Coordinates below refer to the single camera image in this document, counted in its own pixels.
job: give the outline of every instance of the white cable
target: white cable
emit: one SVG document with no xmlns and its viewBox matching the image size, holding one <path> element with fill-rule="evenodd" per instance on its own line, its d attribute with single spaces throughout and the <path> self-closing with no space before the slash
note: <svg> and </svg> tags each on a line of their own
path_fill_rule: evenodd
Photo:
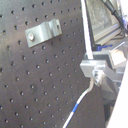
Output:
<svg viewBox="0 0 128 128">
<path fill-rule="evenodd" d="M 86 53 L 87 53 L 88 59 L 93 59 L 85 0 L 81 0 L 81 6 L 82 6 L 82 15 L 83 15 L 84 39 L 85 39 Z"/>
<path fill-rule="evenodd" d="M 66 120 L 66 122 L 65 122 L 65 124 L 64 124 L 64 126 L 63 126 L 62 128 L 66 128 L 66 127 L 68 126 L 68 123 L 69 123 L 70 120 L 72 119 L 72 117 L 73 117 L 73 115 L 74 115 L 74 113 L 75 113 L 75 111 L 76 111 L 78 105 L 80 104 L 80 102 L 82 101 L 82 99 L 84 98 L 84 96 L 85 96 L 87 93 L 89 93 L 89 92 L 93 89 L 93 85 L 94 85 L 94 80 L 93 80 L 93 78 L 92 78 L 92 79 L 90 79 L 90 86 L 89 86 L 89 88 L 88 88 L 87 90 L 85 90 L 85 91 L 82 93 L 82 95 L 79 97 L 79 99 L 77 100 L 77 102 L 76 102 L 76 104 L 75 104 L 75 106 L 74 106 L 72 112 L 70 113 L 68 119 Z"/>
</svg>

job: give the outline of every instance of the wire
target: wire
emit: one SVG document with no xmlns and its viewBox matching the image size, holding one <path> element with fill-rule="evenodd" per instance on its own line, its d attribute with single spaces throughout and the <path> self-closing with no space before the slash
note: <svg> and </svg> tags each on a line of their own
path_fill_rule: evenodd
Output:
<svg viewBox="0 0 128 128">
<path fill-rule="evenodd" d="M 62 128 L 66 128 L 66 127 L 68 126 L 68 124 L 69 124 L 70 120 L 72 119 L 72 117 L 73 117 L 73 115 L 74 115 L 74 113 L 75 113 L 75 111 L 76 111 L 78 105 L 80 104 L 80 102 L 82 101 L 82 99 L 85 97 L 85 95 L 86 95 L 87 93 L 89 93 L 89 92 L 93 89 L 93 85 L 94 85 L 94 79 L 91 78 L 91 79 L 90 79 L 90 86 L 89 86 L 89 88 L 88 88 L 87 90 L 85 90 L 85 91 L 82 93 L 82 95 L 79 97 L 79 99 L 77 100 L 77 102 L 76 102 L 74 108 L 72 109 L 72 112 L 70 113 L 68 119 L 66 120 L 66 122 L 65 122 L 65 124 L 64 124 L 64 126 L 63 126 Z"/>
<path fill-rule="evenodd" d="M 116 17 L 116 19 L 119 21 L 121 28 L 124 28 L 124 23 L 122 17 L 118 14 L 117 10 L 115 10 L 114 6 L 110 2 L 110 0 L 101 0 L 104 5 L 109 9 L 112 15 Z"/>
</svg>

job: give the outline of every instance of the metal rod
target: metal rod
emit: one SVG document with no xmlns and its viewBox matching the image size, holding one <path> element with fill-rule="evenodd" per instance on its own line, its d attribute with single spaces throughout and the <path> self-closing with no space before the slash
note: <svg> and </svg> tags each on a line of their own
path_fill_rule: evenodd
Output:
<svg viewBox="0 0 128 128">
<path fill-rule="evenodd" d="M 83 15 L 83 27 L 84 27 L 86 53 L 87 53 L 88 59 L 93 59 L 85 0 L 81 0 L 81 6 L 82 6 L 82 15 Z"/>
</svg>

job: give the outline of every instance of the screw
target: screw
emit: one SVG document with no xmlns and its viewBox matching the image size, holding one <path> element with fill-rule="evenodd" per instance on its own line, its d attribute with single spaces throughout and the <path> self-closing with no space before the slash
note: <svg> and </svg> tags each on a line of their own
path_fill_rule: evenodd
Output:
<svg viewBox="0 0 128 128">
<path fill-rule="evenodd" d="M 29 38 L 30 41 L 33 41 L 34 40 L 34 35 L 32 33 L 29 33 L 28 38 Z"/>
</svg>

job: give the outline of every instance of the metal clamp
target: metal clamp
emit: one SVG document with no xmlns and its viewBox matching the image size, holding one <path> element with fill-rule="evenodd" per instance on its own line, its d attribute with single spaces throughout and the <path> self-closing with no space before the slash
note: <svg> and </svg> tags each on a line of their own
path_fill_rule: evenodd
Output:
<svg viewBox="0 0 128 128">
<path fill-rule="evenodd" d="M 42 24 L 25 31 L 28 47 L 45 42 L 62 34 L 59 19 L 43 22 Z"/>
<path fill-rule="evenodd" d="M 115 100 L 119 92 L 127 51 L 128 44 L 123 42 L 107 50 L 93 52 L 93 60 L 89 60 L 85 54 L 80 64 L 85 77 L 94 78 L 95 84 L 101 86 L 105 99 Z"/>
</svg>

